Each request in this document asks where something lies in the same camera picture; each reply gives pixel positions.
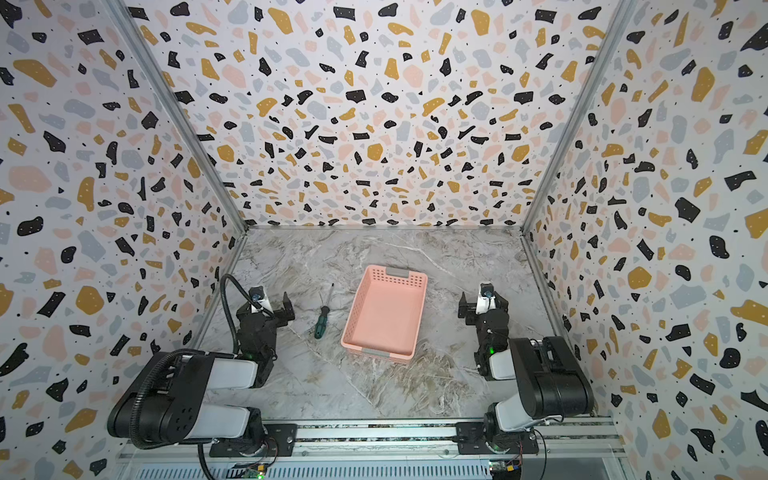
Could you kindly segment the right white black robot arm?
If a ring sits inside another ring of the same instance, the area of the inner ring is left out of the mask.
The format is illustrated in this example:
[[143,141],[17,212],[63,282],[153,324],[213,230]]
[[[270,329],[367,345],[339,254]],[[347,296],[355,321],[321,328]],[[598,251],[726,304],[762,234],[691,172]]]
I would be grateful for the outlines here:
[[457,317],[475,329],[475,366],[487,381],[513,381],[517,392],[489,406],[477,433],[461,433],[474,447],[506,453],[523,447],[526,432],[541,423],[563,421],[593,411],[589,380],[561,336],[513,338],[509,302],[490,283],[477,300],[460,297]]

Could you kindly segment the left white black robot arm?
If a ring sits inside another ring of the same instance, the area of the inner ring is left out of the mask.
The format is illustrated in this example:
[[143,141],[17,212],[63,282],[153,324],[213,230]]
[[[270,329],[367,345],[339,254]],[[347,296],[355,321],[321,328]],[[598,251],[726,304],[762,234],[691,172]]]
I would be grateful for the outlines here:
[[271,439],[256,407],[211,404],[213,390],[263,387],[277,360],[277,330],[295,319],[292,302],[283,295],[273,304],[263,289],[253,287],[236,312],[238,351],[195,349],[159,351],[110,412],[107,431],[138,449],[217,441],[219,449],[248,456],[279,444]]

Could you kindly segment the green black handled screwdriver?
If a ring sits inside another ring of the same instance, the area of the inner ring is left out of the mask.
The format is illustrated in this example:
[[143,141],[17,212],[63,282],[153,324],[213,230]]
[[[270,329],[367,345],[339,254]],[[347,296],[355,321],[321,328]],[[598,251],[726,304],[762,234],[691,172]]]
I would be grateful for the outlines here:
[[329,287],[328,293],[326,297],[322,300],[322,305],[320,308],[320,313],[318,315],[317,321],[315,323],[314,327],[314,338],[315,339],[322,339],[328,323],[328,317],[331,311],[329,301],[332,297],[332,293],[334,291],[335,284],[332,283]]

